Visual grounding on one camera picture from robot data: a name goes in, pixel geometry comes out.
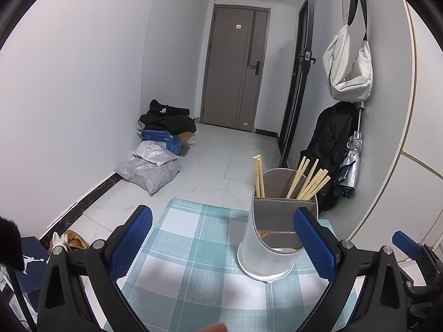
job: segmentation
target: blue box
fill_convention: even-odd
[[[34,311],[37,311],[40,289],[43,283],[49,253],[44,249],[36,237],[22,237],[23,260],[25,270],[16,271],[17,279]]]
[[[155,129],[141,129],[143,141],[157,141],[164,142],[164,147],[173,154],[180,156],[182,149],[182,138],[171,135],[169,131],[157,131]]]

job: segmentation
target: silver umbrella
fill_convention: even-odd
[[[362,110],[365,109],[364,103],[358,103],[358,129],[354,131],[354,135],[349,137],[347,147],[347,155],[340,165],[337,177],[334,181],[334,195],[338,197],[351,198],[357,186],[358,174],[360,171],[360,153],[362,153],[362,133],[360,132],[360,121],[362,118]]]

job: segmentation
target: white logo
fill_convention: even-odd
[[[25,270],[23,271],[24,274],[27,274],[26,273],[26,268],[27,268],[27,264],[29,262],[44,262],[45,261],[43,258],[35,259],[34,257],[28,257],[28,256],[23,256],[23,260],[25,262]]]

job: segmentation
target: plaid tablecloth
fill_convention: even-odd
[[[236,252],[248,212],[172,199],[133,263],[123,294],[151,332],[294,332],[327,286],[304,252],[273,283],[246,276]],[[332,230],[328,220],[320,223]],[[335,329],[346,324],[353,292]]]

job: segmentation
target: black baseboard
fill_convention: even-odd
[[[258,134],[258,135],[278,138],[278,133],[272,132],[272,131],[267,131],[265,129],[258,129],[258,128],[256,128],[255,129],[255,133]]]
[[[52,240],[52,234],[57,232],[59,235],[63,234],[72,224],[77,221],[83,212],[102,197],[105,192],[107,192],[112,186],[114,186],[118,181],[121,180],[119,174],[114,174],[106,181],[98,185],[91,193],[89,193],[85,198],[73,206],[51,229],[40,239],[40,243],[46,250],[49,249],[49,242]]]

